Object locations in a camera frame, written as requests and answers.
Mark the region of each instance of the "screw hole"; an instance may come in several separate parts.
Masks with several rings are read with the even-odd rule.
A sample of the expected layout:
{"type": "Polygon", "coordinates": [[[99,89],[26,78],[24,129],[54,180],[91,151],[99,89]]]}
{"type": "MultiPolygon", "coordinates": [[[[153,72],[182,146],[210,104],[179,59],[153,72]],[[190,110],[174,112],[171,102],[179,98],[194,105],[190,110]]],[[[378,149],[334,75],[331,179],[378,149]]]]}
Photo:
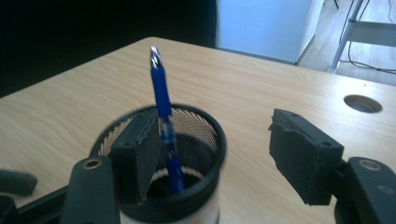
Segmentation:
{"type": "Polygon", "coordinates": [[[97,159],[92,159],[92,160],[86,161],[82,165],[82,168],[84,168],[86,170],[93,170],[93,169],[99,167],[100,165],[102,165],[102,161],[97,160],[97,159]]]}
{"type": "Polygon", "coordinates": [[[371,171],[380,171],[381,170],[381,166],[373,161],[367,161],[367,160],[361,160],[359,161],[359,164],[366,168],[367,170],[371,170],[371,171]]]}

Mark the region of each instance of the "cable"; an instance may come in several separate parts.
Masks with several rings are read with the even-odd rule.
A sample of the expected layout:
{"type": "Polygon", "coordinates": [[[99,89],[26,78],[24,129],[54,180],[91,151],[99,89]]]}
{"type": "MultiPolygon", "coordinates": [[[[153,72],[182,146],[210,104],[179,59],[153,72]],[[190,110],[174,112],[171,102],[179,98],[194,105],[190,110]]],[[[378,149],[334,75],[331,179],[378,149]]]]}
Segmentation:
{"type": "Polygon", "coordinates": [[[388,13],[388,19],[390,20],[391,23],[393,23],[393,20],[390,18],[390,12],[392,11],[392,3],[389,1],[389,13],[388,13]]]}
{"type": "MultiPolygon", "coordinates": [[[[348,11],[348,13],[346,15],[346,20],[344,22],[343,30],[342,30],[341,35],[340,35],[340,42],[341,42],[341,38],[342,38],[342,36],[344,34],[344,31],[345,31],[345,28],[346,28],[346,24],[347,24],[347,20],[348,20],[348,17],[349,17],[349,13],[350,13],[350,10],[352,9],[353,3],[354,3],[354,0],[352,0],[352,3],[351,3],[350,8],[349,8],[349,11],[348,11]]],[[[364,6],[364,9],[361,12],[361,15],[359,16],[359,21],[361,20],[361,17],[363,16],[364,11],[366,10],[366,8],[369,5],[369,3],[370,3],[370,0],[368,0],[366,5],[364,6]]],[[[390,11],[391,11],[391,2],[389,0],[389,15],[388,15],[388,17],[389,17],[390,21],[392,21],[392,19],[390,18],[390,11]]],[[[379,71],[379,72],[384,72],[384,73],[389,73],[389,74],[395,74],[396,75],[396,69],[377,68],[377,67],[371,66],[370,64],[367,64],[367,63],[360,63],[360,62],[352,61],[352,59],[350,57],[350,48],[351,48],[351,46],[352,46],[352,41],[349,41],[349,47],[348,47],[348,51],[347,51],[348,61],[340,60],[341,63],[351,63],[352,65],[354,65],[356,67],[359,67],[359,68],[374,69],[374,70],[379,71]]]]}
{"type": "Polygon", "coordinates": [[[349,11],[348,11],[347,14],[346,14],[346,20],[344,21],[343,30],[341,31],[341,34],[340,34],[340,41],[339,41],[339,43],[341,43],[341,38],[343,37],[344,31],[345,31],[346,26],[347,26],[347,19],[349,18],[349,13],[350,13],[350,10],[352,9],[352,6],[353,6],[353,3],[354,3],[354,2],[355,2],[355,0],[352,0],[352,3],[350,4],[350,7],[349,7],[349,11]]]}
{"type": "Polygon", "coordinates": [[[352,61],[352,59],[350,57],[350,48],[351,48],[351,46],[352,46],[352,42],[349,42],[349,47],[348,47],[348,51],[347,51],[348,61],[340,60],[340,63],[351,63],[352,65],[354,65],[356,67],[359,67],[359,68],[374,69],[374,70],[379,71],[379,72],[384,72],[384,73],[389,73],[389,74],[396,75],[396,69],[377,68],[377,67],[373,67],[373,66],[371,66],[370,64],[367,64],[367,63],[360,63],[360,62],[352,61]]]}

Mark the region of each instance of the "desk surface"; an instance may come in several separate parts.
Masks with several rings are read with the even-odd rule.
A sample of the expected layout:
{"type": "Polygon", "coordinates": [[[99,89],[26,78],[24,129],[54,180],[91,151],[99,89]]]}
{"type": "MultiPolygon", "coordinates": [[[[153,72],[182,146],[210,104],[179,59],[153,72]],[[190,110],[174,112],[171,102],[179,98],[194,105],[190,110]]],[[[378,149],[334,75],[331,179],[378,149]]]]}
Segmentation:
{"type": "Polygon", "coordinates": [[[396,88],[282,63],[147,38],[0,99],[0,168],[38,177],[18,206],[67,185],[104,128],[153,105],[149,47],[168,74],[171,101],[211,114],[228,140],[219,187],[220,223],[334,223],[333,207],[305,205],[269,155],[274,108],[308,119],[362,156],[396,170],[396,88]],[[376,99],[383,110],[361,113],[349,94],[376,99]]]}

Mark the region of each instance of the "black object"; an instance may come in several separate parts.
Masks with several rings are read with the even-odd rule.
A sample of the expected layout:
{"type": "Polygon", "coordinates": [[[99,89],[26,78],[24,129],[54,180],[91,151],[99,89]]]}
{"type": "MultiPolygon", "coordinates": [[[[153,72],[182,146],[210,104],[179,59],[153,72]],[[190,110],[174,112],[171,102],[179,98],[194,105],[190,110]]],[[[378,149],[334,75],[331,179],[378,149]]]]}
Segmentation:
{"type": "Polygon", "coordinates": [[[18,211],[14,200],[8,196],[0,195],[0,224],[17,223],[18,211]]]}
{"type": "Polygon", "coordinates": [[[18,209],[18,224],[58,224],[64,210],[64,198],[67,187],[28,203],[18,209]]]}
{"type": "Polygon", "coordinates": [[[158,36],[215,47],[216,0],[0,0],[0,97],[158,36]]]}
{"type": "Polygon", "coordinates": [[[276,109],[270,127],[270,154],[276,168],[305,203],[329,204],[332,194],[326,181],[338,167],[344,147],[303,117],[276,109]]]}
{"type": "MultiPolygon", "coordinates": [[[[141,119],[139,115],[153,109],[155,109],[155,106],[141,108],[116,120],[98,138],[92,148],[91,155],[106,155],[111,150],[108,153],[110,157],[116,144],[109,142],[109,139],[117,138],[114,134],[120,131],[128,119],[141,119]]],[[[166,149],[161,148],[155,173],[149,177],[151,184],[148,189],[147,200],[143,203],[131,201],[119,204],[120,210],[125,215],[138,221],[166,223],[187,217],[208,202],[219,182],[219,169],[224,161],[226,150],[225,135],[219,124],[204,111],[191,106],[172,105],[172,112],[177,133],[177,154],[181,160],[186,190],[179,194],[171,193],[165,168],[168,155],[166,149]]],[[[151,129],[147,136],[151,136],[151,141],[157,141],[158,143],[161,141],[158,128],[151,129]],[[152,133],[156,134],[156,139],[152,139],[152,133]]],[[[130,176],[132,177],[136,172],[140,172],[139,169],[143,168],[137,164],[135,172],[130,176]]],[[[118,187],[123,186],[125,184],[124,176],[118,178],[117,182],[118,187]]]]}
{"type": "Polygon", "coordinates": [[[337,198],[336,223],[391,224],[396,220],[396,175],[366,158],[341,159],[343,147],[303,117],[275,109],[270,154],[305,203],[337,198]]]}
{"type": "Polygon", "coordinates": [[[37,178],[34,175],[16,171],[0,170],[1,192],[27,196],[33,193],[36,184],[37,178]]]}
{"type": "Polygon", "coordinates": [[[116,174],[119,203],[143,203],[160,158],[157,110],[145,110],[127,122],[107,156],[116,174]]]}
{"type": "Polygon", "coordinates": [[[79,161],[73,167],[60,223],[120,223],[113,186],[108,157],[94,156],[79,161]]]}

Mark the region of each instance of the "floor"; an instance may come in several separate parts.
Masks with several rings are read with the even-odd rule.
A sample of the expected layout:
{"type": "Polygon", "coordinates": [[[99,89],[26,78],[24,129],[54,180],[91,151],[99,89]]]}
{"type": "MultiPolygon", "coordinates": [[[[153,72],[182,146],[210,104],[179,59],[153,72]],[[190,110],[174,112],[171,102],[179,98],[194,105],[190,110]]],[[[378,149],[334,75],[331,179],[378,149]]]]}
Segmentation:
{"type": "MultiPolygon", "coordinates": [[[[301,60],[299,66],[319,71],[327,70],[338,48],[340,34],[351,2],[351,0],[338,0],[340,8],[337,10],[333,0],[324,1],[319,16],[315,40],[301,60]]],[[[363,1],[361,9],[364,8],[366,3],[367,0],[363,1]]],[[[396,0],[370,1],[361,20],[386,23],[396,22],[396,0]]],[[[346,48],[341,57],[342,61],[348,60],[348,46],[349,42],[346,44],[346,48]]],[[[396,48],[352,43],[350,57],[353,61],[367,63],[374,67],[392,70],[396,69],[396,48]]],[[[359,68],[350,63],[340,63],[336,74],[396,86],[396,74],[379,72],[374,69],[359,68]]]]}

